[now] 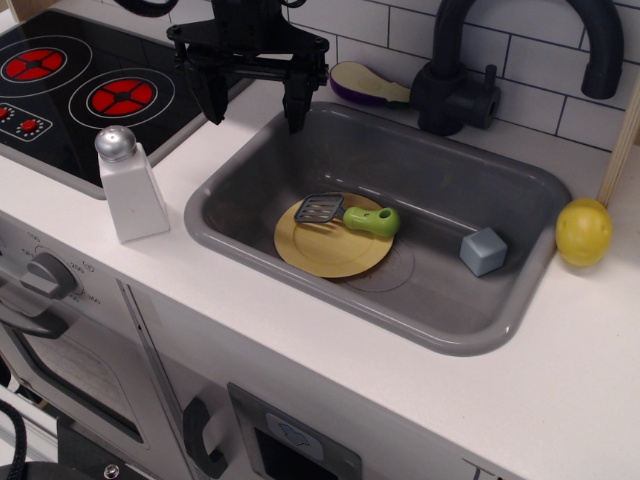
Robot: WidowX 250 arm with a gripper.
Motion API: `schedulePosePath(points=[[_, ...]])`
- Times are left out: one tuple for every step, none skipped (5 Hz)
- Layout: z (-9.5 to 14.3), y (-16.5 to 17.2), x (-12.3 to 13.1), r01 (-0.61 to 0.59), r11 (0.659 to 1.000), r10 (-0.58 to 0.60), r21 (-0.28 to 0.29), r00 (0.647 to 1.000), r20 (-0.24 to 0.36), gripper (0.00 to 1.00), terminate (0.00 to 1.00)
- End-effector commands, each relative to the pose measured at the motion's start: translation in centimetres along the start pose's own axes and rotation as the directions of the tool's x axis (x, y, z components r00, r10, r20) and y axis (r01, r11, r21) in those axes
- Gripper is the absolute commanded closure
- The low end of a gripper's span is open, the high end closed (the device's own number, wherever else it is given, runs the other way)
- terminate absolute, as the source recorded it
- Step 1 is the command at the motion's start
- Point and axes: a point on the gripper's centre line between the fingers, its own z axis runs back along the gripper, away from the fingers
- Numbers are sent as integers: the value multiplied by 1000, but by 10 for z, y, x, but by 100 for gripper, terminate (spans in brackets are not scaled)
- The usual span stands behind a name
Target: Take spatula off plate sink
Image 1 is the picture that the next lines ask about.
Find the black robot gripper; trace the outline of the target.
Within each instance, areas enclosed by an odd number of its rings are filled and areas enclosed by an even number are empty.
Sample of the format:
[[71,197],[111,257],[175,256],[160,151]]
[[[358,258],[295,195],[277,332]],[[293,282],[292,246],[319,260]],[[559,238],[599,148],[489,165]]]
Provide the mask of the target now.
[[289,133],[300,132],[319,80],[328,76],[328,41],[290,24],[279,1],[214,1],[212,9],[211,20],[167,31],[204,116],[216,125],[225,118],[229,98],[223,74],[283,80]]

